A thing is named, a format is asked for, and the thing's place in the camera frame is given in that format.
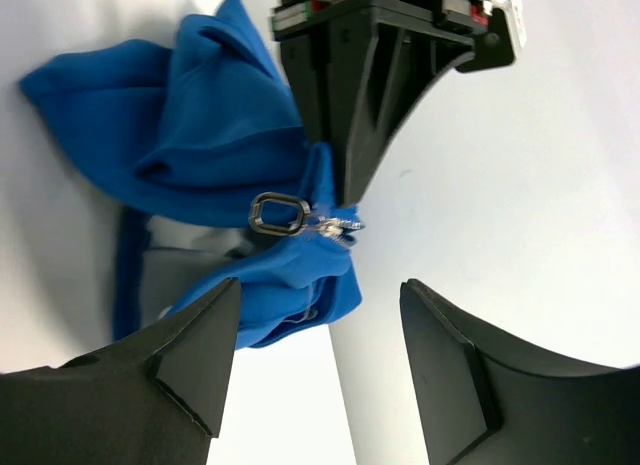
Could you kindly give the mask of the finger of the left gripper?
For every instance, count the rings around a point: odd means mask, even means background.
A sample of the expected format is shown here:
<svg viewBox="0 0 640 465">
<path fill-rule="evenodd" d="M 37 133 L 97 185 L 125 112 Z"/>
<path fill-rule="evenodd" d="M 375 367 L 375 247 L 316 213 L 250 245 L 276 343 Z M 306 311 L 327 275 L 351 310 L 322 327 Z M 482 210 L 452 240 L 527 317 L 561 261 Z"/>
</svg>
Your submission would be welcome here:
<svg viewBox="0 0 640 465">
<path fill-rule="evenodd" d="M 330 143 L 329 39 L 290 37 L 280 43 L 280 58 L 307 138 Z"/>
<path fill-rule="evenodd" d="M 423 95 L 473 57 L 472 39 L 436 30 L 376 27 L 332 45 L 329 142 L 339 206 L 362 200 L 394 136 Z"/>
</svg>

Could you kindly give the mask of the blue zip-up jacket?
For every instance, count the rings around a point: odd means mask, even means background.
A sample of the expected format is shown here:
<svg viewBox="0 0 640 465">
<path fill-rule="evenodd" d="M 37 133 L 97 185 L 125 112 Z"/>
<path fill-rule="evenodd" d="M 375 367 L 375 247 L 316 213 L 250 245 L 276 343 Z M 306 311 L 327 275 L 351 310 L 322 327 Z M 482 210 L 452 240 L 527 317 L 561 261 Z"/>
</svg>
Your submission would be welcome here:
<svg viewBox="0 0 640 465">
<path fill-rule="evenodd" d="M 115 339 L 228 278 L 242 286 L 238 348 L 331 324 L 361 303 L 351 246 L 249 226 L 264 192 L 358 216 L 337 206 L 330 146 L 306 138 L 242 0 L 186 16 L 172 47 L 134 39 L 61 54 L 19 86 L 71 163 L 123 205 Z"/>
</svg>

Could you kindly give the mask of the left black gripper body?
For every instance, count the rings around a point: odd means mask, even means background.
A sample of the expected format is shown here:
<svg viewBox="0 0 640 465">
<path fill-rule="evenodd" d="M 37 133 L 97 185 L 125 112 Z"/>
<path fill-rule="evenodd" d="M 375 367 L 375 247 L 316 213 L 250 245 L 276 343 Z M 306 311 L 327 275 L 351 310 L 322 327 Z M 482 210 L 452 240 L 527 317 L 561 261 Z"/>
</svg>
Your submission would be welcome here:
<svg viewBox="0 0 640 465">
<path fill-rule="evenodd" d="M 469 42 L 474 57 L 457 70 L 471 73 L 515 63 L 505 15 L 501 10 L 491 13 L 490 5 L 489 0 L 279 0 L 272 10 L 271 31 L 276 41 L 282 41 L 358 8 L 374 7 L 385 24 L 419 20 L 442 38 L 457 35 Z"/>
</svg>

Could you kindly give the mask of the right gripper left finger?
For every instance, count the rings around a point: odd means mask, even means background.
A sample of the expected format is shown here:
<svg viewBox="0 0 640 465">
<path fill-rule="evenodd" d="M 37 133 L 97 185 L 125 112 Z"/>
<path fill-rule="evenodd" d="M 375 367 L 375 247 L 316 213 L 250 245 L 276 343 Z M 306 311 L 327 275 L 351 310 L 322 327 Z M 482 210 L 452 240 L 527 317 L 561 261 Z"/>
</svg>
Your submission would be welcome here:
<svg viewBox="0 0 640 465">
<path fill-rule="evenodd" d="M 227 279 L 185 309 L 58 368 L 1 377 L 4 464 L 204 464 L 241 306 Z"/>
</svg>

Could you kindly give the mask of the metal zipper pull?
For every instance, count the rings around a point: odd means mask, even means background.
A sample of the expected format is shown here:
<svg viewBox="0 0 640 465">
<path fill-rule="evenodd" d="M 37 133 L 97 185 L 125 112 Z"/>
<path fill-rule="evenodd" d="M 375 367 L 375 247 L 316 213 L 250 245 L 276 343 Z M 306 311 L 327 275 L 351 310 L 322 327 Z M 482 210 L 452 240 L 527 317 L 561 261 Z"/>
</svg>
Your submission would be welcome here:
<svg viewBox="0 0 640 465">
<path fill-rule="evenodd" d="M 249 211 L 249 226 L 260 234 L 299 237 L 317 234 L 344 247 L 352 246 L 354 234 L 365 228 L 356 218 L 331 215 L 298 196 L 277 192 L 258 194 Z"/>
</svg>

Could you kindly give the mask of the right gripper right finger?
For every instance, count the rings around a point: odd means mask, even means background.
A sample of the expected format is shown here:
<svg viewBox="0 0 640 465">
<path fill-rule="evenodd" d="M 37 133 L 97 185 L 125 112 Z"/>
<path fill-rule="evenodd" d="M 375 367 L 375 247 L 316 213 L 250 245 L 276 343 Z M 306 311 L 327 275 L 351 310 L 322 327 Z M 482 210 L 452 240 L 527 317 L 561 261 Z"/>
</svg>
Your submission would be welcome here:
<svg viewBox="0 0 640 465">
<path fill-rule="evenodd" d="M 400 312 L 430 463 L 638 463 L 637 367 L 544 349 L 415 279 Z"/>
</svg>

